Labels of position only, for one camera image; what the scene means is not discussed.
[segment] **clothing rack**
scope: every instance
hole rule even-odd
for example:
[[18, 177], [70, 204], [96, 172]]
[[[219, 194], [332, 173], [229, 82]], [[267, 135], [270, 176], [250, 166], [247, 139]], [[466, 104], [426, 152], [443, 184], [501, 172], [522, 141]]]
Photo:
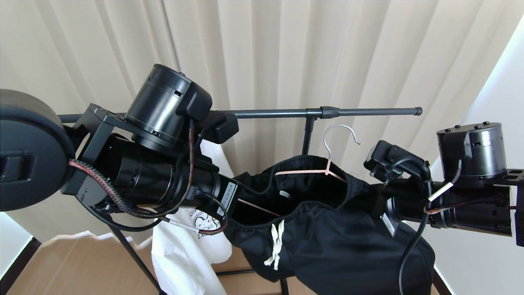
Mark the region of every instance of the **clothing rack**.
[[[276, 118], [305, 118], [304, 140], [302, 142], [302, 155], [309, 153], [309, 146], [311, 144], [311, 133], [317, 119], [332, 119], [336, 117], [348, 116], [371, 116], [371, 115], [421, 115], [422, 108], [390, 108], [390, 109], [339, 109], [335, 107], [320, 107], [315, 109], [284, 109], [284, 110], [233, 110], [227, 111], [233, 113], [238, 119], [276, 119]], [[62, 123], [74, 123], [80, 118], [81, 114], [65, 114], [58, 117]], [[120, 241], [122, 246], [131, 255], [134, 261], [138, 264], [144, 274], [148, 277], [151, 283], [158, 290], [160, 295], [166, 293], [162, 291], [158, 281], [153, 274], [147, 269], [144, 262], [137, 255], [136, 251], [129, 244], [124, 234], [119, 229], [110, 226], [111, 231]], [[217, 276], [236, 275], [239, 273], [255, 272], [254, 269], [233, 270], [216, 272]], [[289, 295], [289, 289], [286, 279], [280, 280], [280, 287], [282, 295]]]

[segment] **robotic arm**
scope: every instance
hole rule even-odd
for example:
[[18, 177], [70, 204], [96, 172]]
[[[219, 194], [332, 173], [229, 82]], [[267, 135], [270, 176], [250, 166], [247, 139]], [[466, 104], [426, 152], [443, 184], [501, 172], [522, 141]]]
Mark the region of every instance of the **robotic arm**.
[[[109, 213], [159, 217], [150, 226], [121, 228], [138, 231], [168, 221], [165, 215], [179, 207], [197, 208], [225, 226], [235, 208], [243, 188], [220, 175], [199, 146], [202, 139], [220, 144], [231, 138], [242, 112], [210, 111], [211, 96], [182, 73], [155, 65], [126, 114], [91, 104], [79, 117], [59, 117], [27, 94], [1, 90], [1, 96], [1, 211], [60, 190], [112, 226], [104, 217]], [[326, 118], [341, 112], [323, 108]], [[283, 117], [299, 117], [293, 111]], [[115, 128], [131, 133], [130, 139]], [[507, 169], [501, 125], [457, 125], [437, 135], [445, 183], [431, 181], [423, 159], [379, 141], [364, 166], [383, 184], [374, 185], [374, 197], [357, 198], [354, 205], [381, 218], [392, 235], [399, 222], [421, 222], [426, 211], [433, 227], [511, 236], [515, 209], [517, 245], [524, 246], [524, 170]], [[404, 172], [411, 177], [400, 179]], [[442, 195], [429, 203], [427, 186]], [[510, 205], [509, 186], [518, 187], [516, 206]]]

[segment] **brown floor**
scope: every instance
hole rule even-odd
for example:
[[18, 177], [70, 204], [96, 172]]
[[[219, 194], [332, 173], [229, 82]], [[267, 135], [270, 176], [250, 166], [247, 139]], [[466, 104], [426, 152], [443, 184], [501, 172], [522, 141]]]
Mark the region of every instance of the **brown floor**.
[[[137, 249], [153, 271], [151, 247]], [[248, 269], [242, 252], [234, 248], [231, 258], [215, 271]], [[280, 294], [280, 284], [256, 273], [220, 276], [228, 295]], [[296, 278], [288, 279], [291, 295], [313, 295]], [[114, 238], [54, 239], [38, 249], [8, 295], [34, 294], [158, 294], [125, 249]]]

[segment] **curtain fold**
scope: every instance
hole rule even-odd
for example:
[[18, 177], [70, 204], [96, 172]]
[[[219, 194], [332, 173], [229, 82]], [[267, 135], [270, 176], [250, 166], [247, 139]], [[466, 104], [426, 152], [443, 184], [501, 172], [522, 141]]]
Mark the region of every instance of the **curtain fold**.
[[[461, 121], [523, 13], [522, 0], [1, 1], [0, 87], [59, 114], [83, 112], [90, 102], [125, 112], [161, 63], [206, 89], [215, 110], [423, 107], [420, 117], [316, 121], [310, 153], [327, 156], [323, 131], [347, 124], [362, 145], [334, 129], [333, 161], [372, 182], [362, 163], [380, 139], [436, 159], [435, 132]], [[304, 122], [240, 120], [223, 145], [234, 173], [299, 154]], [[72, 204], [65, 212], [57, 205], [64, 198], [9, 214], [41, 240], [97, 234], [88, 215], [55, 226], [59, 208], [60, 218], [83, 212]], [[49, 216], [37, 220], [55, 226], [49, 230], [30, 219], [44, 209]]]

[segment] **silver hook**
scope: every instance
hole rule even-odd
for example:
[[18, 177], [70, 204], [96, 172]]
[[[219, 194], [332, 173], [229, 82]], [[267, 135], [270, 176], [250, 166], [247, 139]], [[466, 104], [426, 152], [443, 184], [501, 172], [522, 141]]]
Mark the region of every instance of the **silver hook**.
[[335, 127], [344, 127], [344, 128], [349, 129], [351, 131], [351, 134], [353, 134], [353, 139], [355, 140], [355, 142], [360, 144], [360, 142], [358, 142], [358, 140], [357, 140], [357, 136], [355, 135], [355, 131], [353, 131], [353, 129], [351, 129], [351, 127], [349, 127], [347, 125], [344, 125], [344, 124], [337, 124], [337, 125], [329, 126], [326, 129], [326, 131], [324, 131], [324, 146], [326, 147], [327, 152], [329, 153], [329, 158], [328, 158], [329, 160], [331, 160], [331, 150], [329, 149], [328, 143], [326, 143], [326, 135], [327, 135], [329, 129], [335, 128]]

